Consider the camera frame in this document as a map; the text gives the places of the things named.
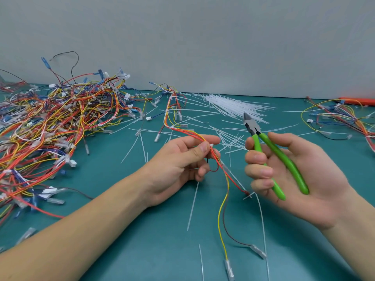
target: gray wall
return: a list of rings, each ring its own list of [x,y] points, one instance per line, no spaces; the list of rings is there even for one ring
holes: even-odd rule
[[[118,67],[129,86],[280,97],[374,97],[375,0],[1,0],[0,67],[54,83]],[[54,70],[68,77],[75,56]]]

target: green table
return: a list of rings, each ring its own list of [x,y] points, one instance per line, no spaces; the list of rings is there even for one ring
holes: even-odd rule
[[[269,124],[260,124],[263,130],[270,130],[297,124],[281,132],[302,134],[311,132],[301,120],[298,112],[283,110],[304,110],[310,104],[303,99],[262,98],[233,96],[247,101],[265,102],[277,109],[267,111],[265,120]],[[166,97],[150,115],[161,113],[166,106]],[[204,109],[199,106],[190,108]],[[190,117],[200,112],[185,111]],[[189,123],[216,128],[237,127],[223,120],[234,121],[223,115],[205,116],[199,120],[209,122]],[[158,131],[162,126],[163,116],[144,122],[143,128]],[[129,126],[139,129],[141,121]],[[124,127],[119,125],[113,130]],[[74,153],[78,165],[76,168],[65,166],[66,175],[58,175],[48,183],[53,186],[71,186],[91,196],[97,196],[112,184],[131,174],[145,163],[142,144],[138,140],[135,147],[120,164],[135,141],[136,131],[128,127],[115,134],[99,134],[88,138],[91,154],[86,155],[81,145]],[[212,130],[189,126],[196,132],[215,134]],[[327,131],[348,132],[353,134],[350,140],[333,141],[314,133],[304,138],[320,145],[335,163],[347,175],[352,186],[375,205],[373,189],[374,153],[369,149],[364,137],[346,127],[325,127]],[[232,135],[238,131],[225,130]],[[158,143],[154,143],[156,133],[142,132],[145,151],[149,159],[163,146],[168,135],[162,134]],[[250,189],[251,179],[244,174],[244,150],[231,153],[231,171],[239,181]],[[223,161],[229,165],[229,154],[222,152]],[[189,230],[187,224],[196,190],[196,182],[187,183],[171,199],[142,213],[124,233],[108,248],[82,277],[90,281],[117,280],[202,280],[200,244],[203,257],[205,280],[226,281],[224,255],[217,229],[219,206],[226,193],[223,172],[209,173],[204,182],[199,184],[194,211]],[[243,200],[243,194],[231,184],[229,203],[226,210],[226,224],[229,232],[239,241],[253,243],[264,249],[260,211],[256,198]],[[56,206],[48,203],[41,207],[58,215],[68,215],[80,208],[88,200],[71,191],[60,193],[56,198],[66,200],[65,205]],[[277,280],[358,280],[352,270],[338,255],[321,233],[308,223],[292,217],[274,205],[260,198],[269,257],[270,277]],[[0,246],[11,247],[29,228],[42,230],[56,219],[41,213],[24,213],[17,219],[10,218],[0,229]],[[267,280],[266,263],[247,248],[241,247],[223,233],[236,281]]]

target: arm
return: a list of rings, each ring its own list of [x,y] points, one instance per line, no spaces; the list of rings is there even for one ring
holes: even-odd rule
[[[220,139],[203,135],[213,144]],[[87,205],[0,254],[0,280],[78,280],[147,207],[162,203],[188,180],[209,171],[210,145],[171,140],[141,169]]]
[[[269,133],[284,150],[305,179],[310,194],[300,193],[283,163],[263,145],[261,152],[251,150],[252,138],[246,141],[245,172],[252,177],[253,190],[280,208],[320,229],[335,249],[363,280],[375,279],[375,208],[350,186],[343,172],[317,145],[293,134]],[[281,201],[271,190],[274,178],[283,189]]]

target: wire cutters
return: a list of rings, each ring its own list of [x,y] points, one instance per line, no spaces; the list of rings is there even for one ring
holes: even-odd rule
[[[290,171],[290,173],[293,175],[293,178],[297,182],[297,185],[300,189],[300,191],[303,194],[309,194],[309,188],[306,185],[305,180],[303,179],[300,171],[298,170],[297,166],[293,163],[292,160],[288,158],[287,155],[284,154],[283,151],[280,150],[279,147],[273,143],[266,134],[261,133],[260,127],[257,124],[257,122],[251,118],[251,116],[247,113],[243,114],[243,124],[247,128],[247,130],[250,132],[251,137],[254,140],[254,150],[261,152],[262,148],[260,146],[259,138],[263,140],[263,142],[271,149],[271,151],[284,163],[284,165],[287,167],[287,169]],[[276,194],[276,196],[281,199],[285,200],[285,194],[277,184],[277,182],[273,179],[274,185],[272,187],[272,190]]]

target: green pliers handle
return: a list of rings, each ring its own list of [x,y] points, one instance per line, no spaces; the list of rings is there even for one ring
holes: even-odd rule
[[[266,134],[264,133],[260,133],[258,134],[258,136],[260,137],[260,139],[263,140],[263,142],[271,149],[271,151],[284,163],[284,165],[287,167],[287,169],[290,171],[290,173],[293,175],[293,178],[294,180],[297,182],[297,185],[300,189],[300,191],[303,193],[303,194],[309,194],[309,188],[307,187],[307,184],[305,182],[305,180],[303,179],[300,171],[298,170],[297,166],[293,163],[292,160],[290,160],[288,158],[287,155],[284,154],[283,151],[280,150],[279,147],[277,147],[275,145],[275,143],[273,143]]]
[[[254,150],[258,151],[258,152],[261,152],[262,148],[260,146],[258,135],[254,134],[252,137],[254,139]],[[285,194],[284,194],[284,192],[281,190],[281,188],[279,187],[279,185],[277,184],[277,182],[274,179],[272,179],[272,180],[274,182],[272,190],[274,191],[274,193],[276,194],[276,196],[280,200],[285,200]]]

